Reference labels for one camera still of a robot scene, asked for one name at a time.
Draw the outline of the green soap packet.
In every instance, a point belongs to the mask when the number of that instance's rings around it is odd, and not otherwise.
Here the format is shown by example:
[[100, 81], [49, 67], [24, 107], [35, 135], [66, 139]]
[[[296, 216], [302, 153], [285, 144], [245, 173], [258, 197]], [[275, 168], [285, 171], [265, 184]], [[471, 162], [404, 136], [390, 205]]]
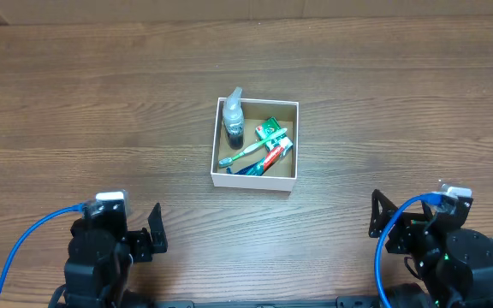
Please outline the green soap packet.
[[[270, 137], [273, 133], [281, 129], [282, 127], [277, 119], [275, 117], [271, 117], [262, 124], [256, 126], [255, 133], [258, 135], [259, 139], [262, 140]], [[286, 133], [275, 137], [274, 139], [270, 139], [269, 141], [264, 143], [264, 147], [268, 152], [272, 151], [275, 147], [278, 147], [279, 145], [283, 146], [283, 151], [280, 154], [280, 157], [285, 157], [293, 147], [294, 143], [287, 136]]]

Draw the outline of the bottle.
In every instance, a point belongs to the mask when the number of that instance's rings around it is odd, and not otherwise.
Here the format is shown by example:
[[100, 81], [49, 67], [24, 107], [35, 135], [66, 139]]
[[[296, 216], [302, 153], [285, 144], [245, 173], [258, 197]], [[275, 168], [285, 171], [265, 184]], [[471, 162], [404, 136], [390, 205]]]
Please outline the bottle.
[[226, 98], [223, 105], [223, 124], [229, 147], [239, 150], [244, 142], [244, 114], [241, 108], [243, 89], [236, 87]]

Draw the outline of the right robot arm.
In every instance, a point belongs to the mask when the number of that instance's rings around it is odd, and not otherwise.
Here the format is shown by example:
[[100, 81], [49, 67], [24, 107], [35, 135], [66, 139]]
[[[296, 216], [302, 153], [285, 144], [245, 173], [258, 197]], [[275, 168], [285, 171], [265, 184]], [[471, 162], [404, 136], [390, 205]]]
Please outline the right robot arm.
[[[231, 308], [493, 308], [493, 239], [464, 228], [472, 190], [443, 184], [435, 192], [394, 205], [381, 191], [371, 194], [368, 234], [377, 239], [373, 261], [375, 295], [333, 300], [229, 301]], [[383, 284], [382, 256], [400, 254], [415, 283]]]

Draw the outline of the red Colgate toothpaste tube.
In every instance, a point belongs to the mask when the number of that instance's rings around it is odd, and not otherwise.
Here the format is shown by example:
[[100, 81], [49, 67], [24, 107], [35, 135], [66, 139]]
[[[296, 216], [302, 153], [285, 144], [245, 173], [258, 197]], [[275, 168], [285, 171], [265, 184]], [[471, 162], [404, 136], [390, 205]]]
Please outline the red Colgate toothpaste tube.
[[267, 171], [281, 156], [284, 151], [282, 145], [276, 146], [263, 159], [255, 163], [247, 172], [246, 175], [261, 176]]

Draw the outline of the blue disposable razor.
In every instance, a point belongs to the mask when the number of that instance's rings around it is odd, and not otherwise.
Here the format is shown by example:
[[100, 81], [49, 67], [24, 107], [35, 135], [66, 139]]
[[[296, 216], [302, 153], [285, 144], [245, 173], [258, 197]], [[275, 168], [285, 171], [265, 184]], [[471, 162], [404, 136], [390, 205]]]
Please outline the blue disposable razor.
[[260, 160], [256, 163], [246, 166], [243, 169], [234, 172], [230, 167], [226, 168], [226, 173], [229, 175], [253, 175], [261, 176], [264, 173], [264, 161]]

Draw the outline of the green toothbrush with cap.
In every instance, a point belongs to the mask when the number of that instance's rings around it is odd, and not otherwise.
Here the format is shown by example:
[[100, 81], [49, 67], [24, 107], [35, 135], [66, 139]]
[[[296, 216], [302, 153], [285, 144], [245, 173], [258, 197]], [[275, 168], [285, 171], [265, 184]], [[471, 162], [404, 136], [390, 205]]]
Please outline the green toothbrush with cap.
[[255, 152], [257, 149], [259, 149], [265, 143], [267, 143], [267, 142], [269, 142], [269, 141], [271, 141], [277, 137], [284, 135], [287, 131], [288, 130], [286, 128], [281, 128], [279, 130], [276, 130], [274, 133], [270, 134], [268, 137], [261, 139], [260, 141], [254, 143], [254, 144], [249, 145], [240, 153], [238, 153], [232, 157], [225, 157], [225, 158], [221, 159], [218, 162], [218, 167], [219, 168], [225, 168], [225, 167], [231, 166], [235, 160], [237, 160], [241, 157], [250, 155], [251, 153]]

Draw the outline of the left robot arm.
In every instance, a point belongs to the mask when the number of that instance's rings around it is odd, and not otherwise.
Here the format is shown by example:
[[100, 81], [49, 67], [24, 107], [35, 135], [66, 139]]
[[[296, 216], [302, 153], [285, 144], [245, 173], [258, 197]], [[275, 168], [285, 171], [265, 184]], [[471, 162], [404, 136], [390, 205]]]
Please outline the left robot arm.
[[128, 276], [136, 263], [151, 262], [165, 253], [168, 241], [160, 204], [148, 217], [148, 228], [128, 230], [127, 201], [93, 200], [82, 207], [83, 217], [70, 232], [65, 283], [53, 293], [48, 306], [55, 307], [148, 307], [155, 301], [128, 290]]

